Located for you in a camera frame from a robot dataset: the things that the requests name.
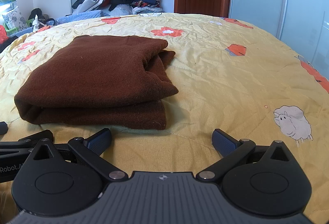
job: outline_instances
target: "yellow bedspread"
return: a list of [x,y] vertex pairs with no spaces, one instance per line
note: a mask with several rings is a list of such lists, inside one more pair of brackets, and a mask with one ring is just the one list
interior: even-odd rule
[[[168,41],[167,49],[176,55],[167,75],[179,93],[163,100],[167,129],[32,125],[19,117],[14,95],[31,71],[84,34]],[[102,56],[99,60],[106,62]],[[55,142],[64,143],[109,127],[114,139],[103,157],[129,174],[133,170],[203,170],[220,159],[211,144],[215,128],[258,145],[283,140],[312,184],[305,214],[315,223],[325,223],[329,219],[328,91],[329,82],[306,60],[248,23],[172,13],[107,22],[88,19],[25,34],[0,54],[0,121],[9,126],[0,140],[15,141],[50,129]],[[288,118],[293,125],[285,122]],[[17,213],[10,186],[0,184],[3,223]]]

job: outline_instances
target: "brown folded sweater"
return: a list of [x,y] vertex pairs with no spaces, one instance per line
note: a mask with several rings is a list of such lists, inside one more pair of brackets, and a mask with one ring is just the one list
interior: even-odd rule
[[165,129],[160,99],[178,93],[165,67],[168,42],[138,36],[79,36],[35,69],[14,101],[33,124],[114,124]]

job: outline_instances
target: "floral pillow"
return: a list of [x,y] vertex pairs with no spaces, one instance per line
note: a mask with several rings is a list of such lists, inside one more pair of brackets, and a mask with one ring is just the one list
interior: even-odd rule
[[25,28],[28,28],[25,18],[19,11],[18,6],[16,6],[13,10],[9,11],[5,15],[2,15],[2,17],[9,29],[18,28],[19,31],[22,31]]

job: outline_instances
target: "green plastic chair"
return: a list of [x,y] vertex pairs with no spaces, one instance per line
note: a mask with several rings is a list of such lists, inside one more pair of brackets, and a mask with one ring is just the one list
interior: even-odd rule
[[[30,20],[27,20],[27,21],[26,21],[28,27],[30,27],[30,23],[32,23],[33,20],[34,20],[34,19],[30,19]],[[5,28],[5,31],[6,31],[6,33],[7,33],[7,36],[10,36],[10,35],[12,35],[12,34],[14,34],[14,33],[16,33],[16,32],[19,31],[18,27],[16,27],[16,28],[12,28],[12,29],[9,29],[8,26],[7,26],[7,23],[4,23],[3,26],[4,26],[4,28]]]

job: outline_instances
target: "crosshair logo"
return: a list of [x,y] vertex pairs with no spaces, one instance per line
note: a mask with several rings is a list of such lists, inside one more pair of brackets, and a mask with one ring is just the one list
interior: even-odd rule
[[158,178],[160,180],[166,180],[166,179],[169,179],[169,177],[167,177],[166,175],[162,174],[161,176],[158,176]]

